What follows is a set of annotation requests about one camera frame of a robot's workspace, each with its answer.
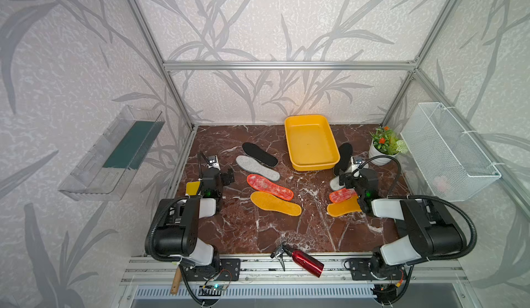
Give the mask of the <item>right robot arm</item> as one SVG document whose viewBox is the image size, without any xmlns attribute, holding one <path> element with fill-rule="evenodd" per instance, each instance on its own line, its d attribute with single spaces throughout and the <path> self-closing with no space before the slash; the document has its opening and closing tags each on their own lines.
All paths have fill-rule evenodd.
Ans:
<svg viewBox="0 0 530 308">
<path fill-rule="evenodd" d="M 379 195 L 378 173 L 366 165 L 388 159 L 397 173 L 387 196 Z M 472 219 L 455 204 L 437 196 L 393 195 L 402 175 L 400 162 L 391 156 L 375 156 L 358 168 L 338 175 L 339 184 L 353 189 L 361 212 L 372 218 L 403 221 L 407 234 L 373 253 L 385 266 L 413 266 L 426 261 L 455 260 L 470 254 L 478 242 L 478 231 Z"/>
</svg>

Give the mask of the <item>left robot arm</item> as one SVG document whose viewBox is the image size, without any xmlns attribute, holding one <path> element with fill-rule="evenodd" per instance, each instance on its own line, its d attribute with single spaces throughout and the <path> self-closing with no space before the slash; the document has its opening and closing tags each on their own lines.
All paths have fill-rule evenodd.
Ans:
<svg viewBox="0 0 530 308">
<path fill-rule="evenodd" d="M 199 238 L 202 218 L 219 214 L 223 205 L 223 190 L 235 182 L 232 169 L 223 173 L 217 156 L 197 154 L 200 169 L 199 186 L 183 198 L 163 199 L 150 224 L 146 254 L 160 262 L 178 262 L 190 269 L 217 273 L 221 262 L 217 248 Z"/>
</svg>

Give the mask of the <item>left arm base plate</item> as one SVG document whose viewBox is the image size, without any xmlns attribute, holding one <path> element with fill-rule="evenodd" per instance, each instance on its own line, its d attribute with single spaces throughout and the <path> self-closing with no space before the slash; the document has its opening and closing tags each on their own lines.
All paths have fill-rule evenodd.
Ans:
<svg viewBox="0 0 530 308">
<path fill-rule="evenodd" d="M 220 258 L 210 265 L 200 267 L 184 267 L 182 275 L 193 282 L 214 279 L 216 281 L 238 281 L 241 272 L 239 258 Z"/>
</svg>

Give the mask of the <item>yellow insole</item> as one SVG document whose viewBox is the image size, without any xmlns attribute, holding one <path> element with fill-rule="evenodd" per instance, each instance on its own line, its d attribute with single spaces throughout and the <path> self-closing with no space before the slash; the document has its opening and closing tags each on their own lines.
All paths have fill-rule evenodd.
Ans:
<svg viewBox="0 0 530 308">
<path fill-rule="evenodd" d="M 362 210 L 357 201 L 357 197 L 351 197 L 345 201 L 332 203 L 327 206 L 328 215 L 334 218 L 361 211 Z"/>
<path fill-rule="evenodd" d="M 292 217 L 302 214 L 302 207 L 299 204 L 282 200 L 270 193 L 254 192 L 251 194 L 251 202 L 264 211 L 274 211 Z"/>
</svg>

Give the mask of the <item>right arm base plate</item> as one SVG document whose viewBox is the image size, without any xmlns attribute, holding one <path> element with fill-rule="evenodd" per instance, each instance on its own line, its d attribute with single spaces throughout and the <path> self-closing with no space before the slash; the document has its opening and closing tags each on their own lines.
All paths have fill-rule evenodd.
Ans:
<svg viewBox="0 0 530 308">
<path fill-rule="evenodd" d="M 343 262 L 352 280 L 389 281 L 402 283 L 407 278 L 407 270 L 403 265 L 388 266 L 372 258 L 349 258 Z"/>
</svg>

